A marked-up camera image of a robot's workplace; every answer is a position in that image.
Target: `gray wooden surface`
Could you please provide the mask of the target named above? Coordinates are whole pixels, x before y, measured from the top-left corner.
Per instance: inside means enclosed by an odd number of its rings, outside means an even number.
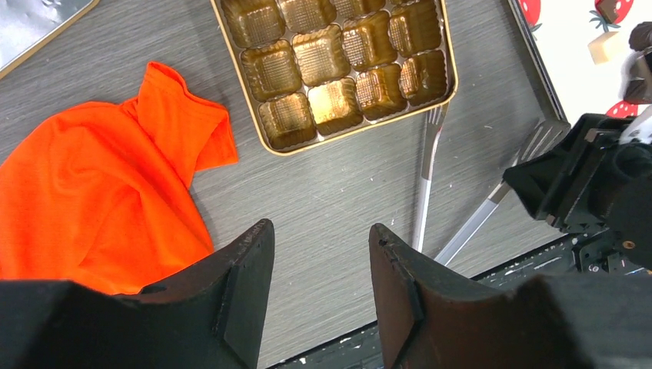
[[[461,83],[437,153],[424,247],[430,256],[497,184],[528,130],[551,114],[506,1],[448,1]],[[382,222],[409,239],[422,117],[290,158],[269,154],[208,0],[102,0],[0,80],[0,161],[57,111],[135,95],[152,59],[231,112],[240,164],[199,173],[192,188],[217,247],[259,218],[275,224],[259,366],[373,321],[368,230]],[[555,235],[510,195],[453,268],[476,274]]]

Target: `tabletop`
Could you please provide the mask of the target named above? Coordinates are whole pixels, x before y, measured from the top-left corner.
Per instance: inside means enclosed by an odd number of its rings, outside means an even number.
[[[424,253],[435,256],[500,181],[552,110],[506,0],[448,0],[460,85],[436,156]],[[138,91],[150,60],[231,113],[240,163],[195,176],[191,194],[216,248],[260,218],[276,257],[259,367],[375,319],[368,232],[409,241],[424,116],[278,157],[260,144],[208,0],[102,0],[0,80],[0,161],[41,121]],[[452,263],[471,276],[557,236],[510,194]]]

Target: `white chocolate cube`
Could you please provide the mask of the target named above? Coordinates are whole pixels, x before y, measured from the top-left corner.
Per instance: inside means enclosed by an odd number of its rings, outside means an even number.
[[[595,64],[609,62],[627,50],[627,40],[621,32],[606,32],[589,44],[589,51]]]

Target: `orange cloth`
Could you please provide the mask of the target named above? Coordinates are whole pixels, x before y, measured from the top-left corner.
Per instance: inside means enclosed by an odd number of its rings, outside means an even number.
[[[63,111],[0,166],[0,278],[137,293],[213,252],[188,188],[237,161],[226,109],[152,62],[136,98]]]

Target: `red strawberry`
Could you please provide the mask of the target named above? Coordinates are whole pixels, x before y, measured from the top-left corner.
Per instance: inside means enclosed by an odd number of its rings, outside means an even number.
[[[638,105],[633,105],[629,102],[621,101],[609,108],[609,111],[607,111],[606,114],[607,117],[612,118],[636,117],[638,115]]]
[[[595,5],[597,6],[600,2],[602,2],[602,0],[595,0]],[[605,32],[609,32],[609,27],[620,28],[618,24],[622,22],[625,19],[625,17],[627,17],[627,14],[629,14],[633,3],[634,0],[618,0],[618,2],[616,3],[616,13],[618,14],[618,17],[616,18],[613,24],[607,22],[607,20],[605,20],[602,17],[600,12],[595,10],[590,11],[590,13],[594,15],[594,17],[589,22],[597,21],[597,25],[595,26],[595,28],[602,27],[602,29]]]
[[[541,15],[541,0],[518,0],[525,15],[525,21],[530,25],[533,30],[538,29],[539,16]]]

